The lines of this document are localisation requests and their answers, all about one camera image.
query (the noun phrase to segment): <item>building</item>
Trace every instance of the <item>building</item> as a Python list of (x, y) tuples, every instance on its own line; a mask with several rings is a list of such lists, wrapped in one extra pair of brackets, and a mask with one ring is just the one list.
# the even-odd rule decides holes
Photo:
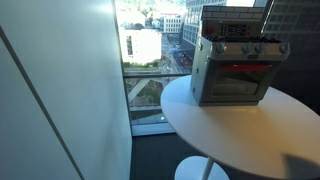
[(185, 15), (162, 14), (160, 18), (160, 31), (163, 33), (180, 33)]
[(146, 64), (161, 58), (161, 33), (152, 29), (119, 30), (123, 62)]
[(290, 42), (291, 52), (313, 52), (320, 47), (320, 1), (275, 0), (263, 34)]
[(199, 16), (203, 5), (226, 6), (227, 0), (186, 0), (187, 12), (183, 26), (184, 43), (195, 45), (198, 36)]
[(146, 16), (126, 3), (116, 3), (116, 16), (120, 28), (126, 28), (133, 24), (145, 25)]
[(268, 0), (255, 0), (253, 7), (266, 7)]

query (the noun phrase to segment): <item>table pedestal base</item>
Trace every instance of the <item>table pedestal base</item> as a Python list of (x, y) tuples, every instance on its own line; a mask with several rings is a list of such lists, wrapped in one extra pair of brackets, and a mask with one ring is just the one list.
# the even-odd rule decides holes
[(205, 177), (208, 177), (208, 180), (229, 180), (228, 175), (217, 163), (213, 163), (211, 158), (201, 156), (184, 159), (174, 175), (175, 180), (203, 180)]

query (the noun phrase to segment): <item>white round table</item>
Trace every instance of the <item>white round table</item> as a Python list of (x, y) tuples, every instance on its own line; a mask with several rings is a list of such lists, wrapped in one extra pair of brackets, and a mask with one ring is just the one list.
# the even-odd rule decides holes
[[(210, 171), (213, 160), (263, 177), (320, 177), (320, 117), (315, 112), (273, 88), (257, 106), (198, 106), (190, 78), (168, 84), (161, 106), (176, 133), (209, 157), (197, 166), (198, 174)], [(190, 161), (181, 163), (182, 170), (179, 165), (176, 177), (195, 173), (188, 170)]]

